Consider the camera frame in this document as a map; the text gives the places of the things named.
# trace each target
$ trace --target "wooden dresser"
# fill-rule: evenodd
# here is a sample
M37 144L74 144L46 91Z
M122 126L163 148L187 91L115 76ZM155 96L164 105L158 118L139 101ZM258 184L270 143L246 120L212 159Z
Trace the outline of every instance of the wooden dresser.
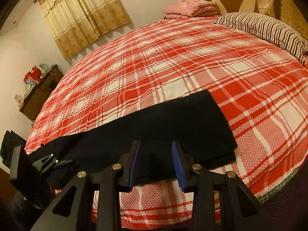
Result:
M19 111L25 114L31 121L35 121L48 96L56 88L62 77L62 72L55 65L28 94Z

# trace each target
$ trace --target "black chair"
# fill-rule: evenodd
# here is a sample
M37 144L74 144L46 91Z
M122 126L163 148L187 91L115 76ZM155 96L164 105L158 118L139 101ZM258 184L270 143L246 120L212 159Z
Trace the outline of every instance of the black chair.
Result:
M26 142L27 141L24 138L14 133L13 131L11 132L6 131L3 141L2 141L1 150L0 150L0 156L2 158L2 163L8 168L10 168L13 149L20 145L24 148L26 145Z

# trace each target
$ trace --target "black cloth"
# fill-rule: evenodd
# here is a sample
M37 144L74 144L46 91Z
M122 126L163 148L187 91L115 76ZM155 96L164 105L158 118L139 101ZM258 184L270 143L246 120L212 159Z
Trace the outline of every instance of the black cloth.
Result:
M93 173L117 163L134 140L141 142L137 184L176 177L171 155L175 140L195 162L209 169L234 161L237 147L223 113L209 91L203 90L86 132L59 137L41 145L29 158L34 162L53 153L59 159L73 159L79 170Z

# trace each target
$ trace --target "wall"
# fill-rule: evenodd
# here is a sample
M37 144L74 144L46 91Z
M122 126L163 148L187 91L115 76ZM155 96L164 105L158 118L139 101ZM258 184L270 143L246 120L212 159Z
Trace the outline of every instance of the wall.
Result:
M133 29L164 18L162 10L177 0L120 0L132 22L101 36L93 44L65 61L54 42L38 3L34 3L18 23L18 30L25 44L39 53L39 62L48 65L58 64L64 72L78 60L106 42L115 39Z
M19 112L14 96L26 91L23 79L35 63L35 53L23 44L16 28L0 37L0 143L6 130L25 139L31 132L31 121Z
M17 26L0 35L0 139L6 130L13 130L27 139L31 132L31 121L18 111L13 99L15 94L23 94L26 85L24 75L35 64L45 63L48 66L58 64L66 73L83 56L106 42L115 39L133 29L164 18L162 10L177 0L120 0L132 22L101 36L93 44L65 61L46 24L38 3L32 0L21 0L18 7L29 7L21 10L21 19Z

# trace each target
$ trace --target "plaid blanket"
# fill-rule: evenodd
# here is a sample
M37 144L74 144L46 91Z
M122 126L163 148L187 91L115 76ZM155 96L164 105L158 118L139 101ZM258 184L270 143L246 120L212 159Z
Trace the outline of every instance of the plaid blanket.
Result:
M271 191L307 156L308 70L265 40L213 24L217 17L158 21L85 56L44 104L27 153L59 136L207 89L238 144L236 162L215 171L236 172L256 196ZM192 200L175 179L136 186L120 193L122 226L154 229L185 221Z

